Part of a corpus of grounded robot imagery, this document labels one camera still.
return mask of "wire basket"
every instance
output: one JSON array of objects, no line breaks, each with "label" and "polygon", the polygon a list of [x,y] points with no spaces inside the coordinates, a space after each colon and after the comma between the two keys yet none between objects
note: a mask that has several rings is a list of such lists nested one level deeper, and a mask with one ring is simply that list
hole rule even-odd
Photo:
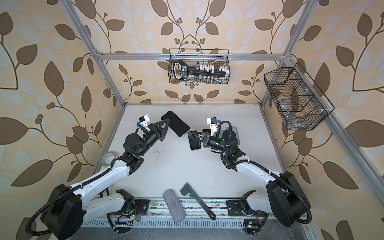
[{"label": "wire basket", "polygon": [[[334,110],[320,88],[308,87],[300,68],[282,67],[264,74],[264,81],[287,130],[313,130]],[[319,90],[330,105],[323,106],[312,91]]]},{"label": "wire basket", "polygon": [[170,83],[228,84],[229,50],[172,48],[169,50]]}]

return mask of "white tabletop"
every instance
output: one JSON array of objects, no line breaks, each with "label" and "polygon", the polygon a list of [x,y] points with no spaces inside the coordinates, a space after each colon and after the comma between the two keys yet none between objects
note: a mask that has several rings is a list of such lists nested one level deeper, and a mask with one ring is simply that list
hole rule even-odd
[{"label": "white tabletop", "polygon": [[[109,151],[123,154],[125,138],[135,132],[139,117],[148,115],[151,122],[158,122],[169,110],[190,126],[190,131],[209,128],[207,118],[230,121],[238,129],[241,151],[264,167],[281,172],[260,108],[253,104],[128,105]],[[209,148],[191,151],[188,136],[179,138],[170,129],[143,158],[136,172],[112,185],[113,192],[125,189],[134,197],[149,198],[162,197],[167,189],[174,189],[178,197],[183,197],[180,189],[188,182],[200,197],[238,198],[249,190],[266,193],[248,176],[226,169],[220,155]]]}]

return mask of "floral wallpaper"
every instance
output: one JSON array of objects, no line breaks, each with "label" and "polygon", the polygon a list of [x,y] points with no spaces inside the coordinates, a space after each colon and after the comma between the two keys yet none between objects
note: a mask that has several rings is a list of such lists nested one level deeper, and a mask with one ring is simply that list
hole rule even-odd
[{"label": "floral wallpaper", "polygon": [[293,53],[384,175],[384,2],[320,1]]},{"label": "floral wallpaper", "polygon": [[304,0],[73,0],[100,52],[283,53]]},{"label": "floral wallpaper", "polygon": [[31,239],[25,224],[53,188],[88,177],[120,110],[57,3],[0,1],[3,239]]},{"label": "floral wallpaper", "polygon": [[166,61],[110,60],[107,68],[127,103],[258,103],[266,92],[263,75],[275,64],[233,61],[228,84],[170,83]]},{"label": "floral wallpaper", "polygon": [[384,208],[326,123],[312,131],[287,131],[274,104],[265,110],[322,239],[382,239]]}]

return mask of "black rack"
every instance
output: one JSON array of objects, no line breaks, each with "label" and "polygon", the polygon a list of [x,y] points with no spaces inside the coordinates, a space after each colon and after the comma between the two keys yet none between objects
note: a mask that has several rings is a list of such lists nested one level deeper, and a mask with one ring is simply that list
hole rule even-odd
[{"label": "black rack", "polygon": [[168,77],[170,83],[228,84],[229,50],[171,48]]},{"label": "black rack", "polygon": [[[264,74],[265,86],[287,130],[313,130],[334,106],[320,87],[308,86],[300,76],[302,68],[282,67]],[[321,104],[313,91],[324,96],[331,107]]]}]

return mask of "smartphone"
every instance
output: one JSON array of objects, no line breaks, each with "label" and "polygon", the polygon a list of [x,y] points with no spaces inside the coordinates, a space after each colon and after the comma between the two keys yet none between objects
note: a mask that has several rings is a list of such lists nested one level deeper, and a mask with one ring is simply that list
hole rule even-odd
[{"label": "smartphone", "polygon": [[191,150],[201,149],[201,144],[199,144],[200,140],[196,136],[190,135],[189,134],[190,132],[188,132],[189,147],[191,148]]},{"label": "smartphone", "polygon": [[183,137],[188,131],[189,126],[183,122],[174,112],[168,111],[161,117],[161,120],[170,119],[168,127],[178,136]]}]

